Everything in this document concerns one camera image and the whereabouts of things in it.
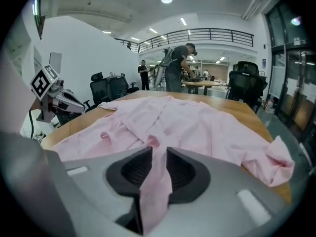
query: pink fabric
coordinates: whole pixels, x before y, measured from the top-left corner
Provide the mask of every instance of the pink fabric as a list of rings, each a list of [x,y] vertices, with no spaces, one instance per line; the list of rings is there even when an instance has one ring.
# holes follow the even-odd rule
[[[164,217],[172,192],[166,147],[243,164],[270,187],[292,176],[294,161],[279,136],[270,144],[232,115],[205,103],[167,96],[102,103],[100,107],[116,112],[63,140],[54,150],[62,161],[68,161],[152,146],[153,166],[140,189],[145,234]]]

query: balcony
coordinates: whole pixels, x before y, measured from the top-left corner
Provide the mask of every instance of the balcony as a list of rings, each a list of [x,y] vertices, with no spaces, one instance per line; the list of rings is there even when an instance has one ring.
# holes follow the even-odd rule
[[[135,53],[141,53],[156,47],[173,46],[176,43],[218,43],[231,42],[241,46],[253,47],[253,34],[240,31],[220,28],[195,28],[163,34],[141,43],[128,41],[125,39],[116,39],[123,45],[131,42],[131,50]]]

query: table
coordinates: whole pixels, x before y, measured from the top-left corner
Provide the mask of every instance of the table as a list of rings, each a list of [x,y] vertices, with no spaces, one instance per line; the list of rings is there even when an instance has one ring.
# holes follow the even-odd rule
[[[207,95],[207,89],[213,86],[220,86],[219,82],[215,81],[181,81],[182,84],[185,84],[188,87],[188,92],[191,93],[191,89],[194,90],[194,94],[198,94],[198,88],[204,86],[204,96]]]
[[[165,92],[165,91],[142,91],[142,90],[139,90],[139,91],[136,91],[135,93],[121,97],[117,99],[116,101],[126,100],[126,99],[135,99],[135,98],[147,97],[147,96],[164,97],[164,96],[170,96],[170,95],[177,99],[182,99],[182,100],[189,99],[196,102],[204,102],[219,111],[230,113],[240,123],[244,124],[251,130],[256,132],[257,134],[259,134],[262,138],[264,138],[268,142],[273,141],[271,135],[267,131],[266,127],[259,120],[259,118],[249,108],[248,105],[242,102],[222,99],[222,98],[217,98],[217,97],[187,94],[187,93]],[[44,149],[51,149],[51,147],[53,147],[54,145],[56,145],[63,139],[87,128],[88,126],[92,125],[97,119],[104,117],[105,115],[111,112],[114,112],[114,111],[105,110],[105,109],[97,107],[91,110],[90,112],[87,112],[69,121],[65,125],[55,130],[53,133],[46,136],[42,140],[41,146]],[[289,182],[273,187],[272,189],[276,191],[281,197],[283,197],[285,201],[291,202],[292,197],[291,197],[291,189],[290,189]]]

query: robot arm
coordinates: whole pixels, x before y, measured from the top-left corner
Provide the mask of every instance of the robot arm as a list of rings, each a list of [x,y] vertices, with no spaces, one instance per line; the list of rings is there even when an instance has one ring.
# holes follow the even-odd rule
[[[30,83],[32,92],[40,102],[41,113],[37,121],[49,123],[59,111],[84,112],[84,104],[69,90],[64,89],[64,80],[50,66],[42,67]]]

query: man in black shirt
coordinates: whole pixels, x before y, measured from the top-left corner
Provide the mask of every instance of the man in black shirt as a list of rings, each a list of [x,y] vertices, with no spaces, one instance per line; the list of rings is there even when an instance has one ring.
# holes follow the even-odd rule
[[[142,90],[149,90],[148,69],[146,68],[146,61],[142,60],[142,65],[138,67],[138,73],[142,79]]]
[[[187,56],[190,54],[197,54],[196,46],[192,43],[187,43],[186,45],[181,45],[174,49],[171,56],[174,61],[170,63],[164,72],[167,91],[181,92],[180,75],[182,68],[186,70],[191,77],[196,77],[187,64]]]

